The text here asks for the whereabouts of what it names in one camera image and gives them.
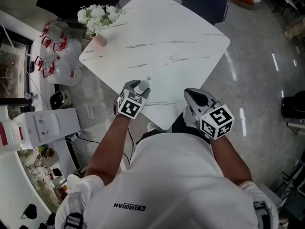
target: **flower bouquet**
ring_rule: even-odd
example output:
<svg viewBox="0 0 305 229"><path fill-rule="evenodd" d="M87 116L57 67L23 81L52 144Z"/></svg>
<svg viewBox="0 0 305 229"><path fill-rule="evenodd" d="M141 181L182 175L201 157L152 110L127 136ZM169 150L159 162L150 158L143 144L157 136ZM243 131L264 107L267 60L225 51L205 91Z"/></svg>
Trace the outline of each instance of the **flower bouquet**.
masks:
<svg viewBox="0 0 305 229"><path fill-rule="evenodd" d="M77 17L78 22L87 27L86 34L90 35L93 39L98 39L97 43L100 46L105 46L107 41L98 32L102 27L109 26L117 21L122 13L122 10L116 9L114 6L93 4L88 8L81 7L81 10L77 13Z"/></svg>

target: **person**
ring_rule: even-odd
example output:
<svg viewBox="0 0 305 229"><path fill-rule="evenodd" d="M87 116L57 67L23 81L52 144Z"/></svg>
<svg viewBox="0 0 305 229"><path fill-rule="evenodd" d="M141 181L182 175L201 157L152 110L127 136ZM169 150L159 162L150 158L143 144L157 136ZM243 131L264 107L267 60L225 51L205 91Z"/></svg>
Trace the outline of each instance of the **person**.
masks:
<svg viewBox="0 0 305 229"><path fill-rule="evenodd" d="M86 228L254 229L254 202L261 202L270 216L269 228L277 229L275 205L253 183L230 141L223 136L209 145L196 128L186 126L182 115L171 133L150 126L130 167L118 174L130 121L116 115L86 176L74 185ZM57 211L56 229L64 228L73 212L69 196Z"/></svg>
<svg viewBox="0 0 305 229"><path fill-rule="evenodd" d="M295 36L305 33L305 15L293 20L289 26L286 26L284 36L288 40L292 40Z"/></svg>

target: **trash bin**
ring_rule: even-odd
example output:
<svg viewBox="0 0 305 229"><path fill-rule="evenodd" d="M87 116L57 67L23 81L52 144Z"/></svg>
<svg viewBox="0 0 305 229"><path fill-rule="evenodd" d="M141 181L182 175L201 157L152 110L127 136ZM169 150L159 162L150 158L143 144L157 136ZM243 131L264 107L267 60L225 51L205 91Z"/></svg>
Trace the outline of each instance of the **trash bin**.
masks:
<svg viewBox="0 0 305 229"><path fill-rule="evenodd" d="M50 97L50 104L52 109L62 109L69 106L72 104L70 93L66 90L57 91Z"/></svg>

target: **white sneaker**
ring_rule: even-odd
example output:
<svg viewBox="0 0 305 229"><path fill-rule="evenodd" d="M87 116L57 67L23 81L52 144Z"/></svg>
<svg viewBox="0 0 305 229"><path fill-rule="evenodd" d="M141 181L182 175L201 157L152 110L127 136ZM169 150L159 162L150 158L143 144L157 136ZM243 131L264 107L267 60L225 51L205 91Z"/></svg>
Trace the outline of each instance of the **white sneaker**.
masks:
<svg viewBox="0 0 305 229"><path fill-rule="evenodd" d="M159 129L159 127L156 124L154 124L153 122L150 122L150 123L147 124L147 131L148 132L151 132L153 130L158 130L158 129Z"/></svg>

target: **polished tile floor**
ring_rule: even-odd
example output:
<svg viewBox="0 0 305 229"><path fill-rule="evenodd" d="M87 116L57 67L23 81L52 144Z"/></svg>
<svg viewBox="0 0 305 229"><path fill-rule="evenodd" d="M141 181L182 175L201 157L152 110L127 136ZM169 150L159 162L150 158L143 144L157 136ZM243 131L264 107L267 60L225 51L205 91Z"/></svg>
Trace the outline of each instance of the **polished tile floor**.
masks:
<svg viewBox="0 0 305 229"><path fill-rule="evenodd" d="M121 0L124 6L130 0ZM216 27L231 44L202 89L227 104L235 115L228 138L249 166L257 183L274 186L282 170L291 170L304 150L305 136L295 135L283 121L281 99L304 89L305 55L298 54L283 36L287 16L271 13L272 3L263 0L257 10L230 2L226 20ZM78 86L68 88L73 96L83 138L101 141L113 120L117 94L86 67ZM192 121L190 113L186 115ZM130 126L134 140L145 132L149 120L140 115ZM73 142L79 162L85 166L95 143ZM125 153L131 153L126 138Z"/></svg>

